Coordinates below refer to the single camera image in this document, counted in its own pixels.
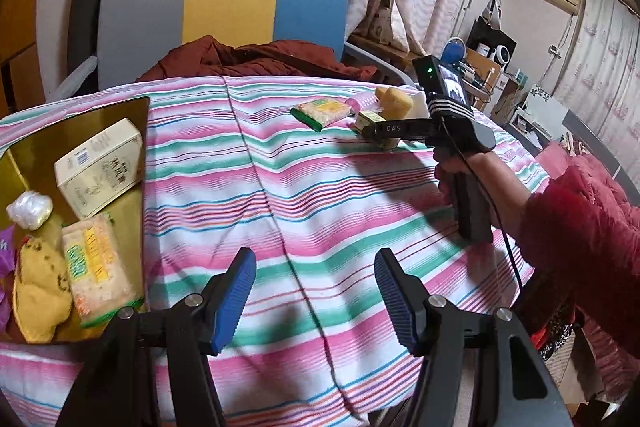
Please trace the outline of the person's right hand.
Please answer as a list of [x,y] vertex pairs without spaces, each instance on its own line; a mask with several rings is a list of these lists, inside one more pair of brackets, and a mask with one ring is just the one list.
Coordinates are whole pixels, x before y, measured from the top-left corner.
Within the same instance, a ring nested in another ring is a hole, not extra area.
[[491,211],[492,224],[503,228],[512,239],[518,240],[532,193],[494,152],[469,154],[463,161],[459,155],[451,155],[446,148],[436,147],[433,158],[437,162],[435,178],[438,189],[446,202],[454,199],[452,177],[460,172],[469,174],[470,166],[484,185],[486,197],[496,204],[498,212]]

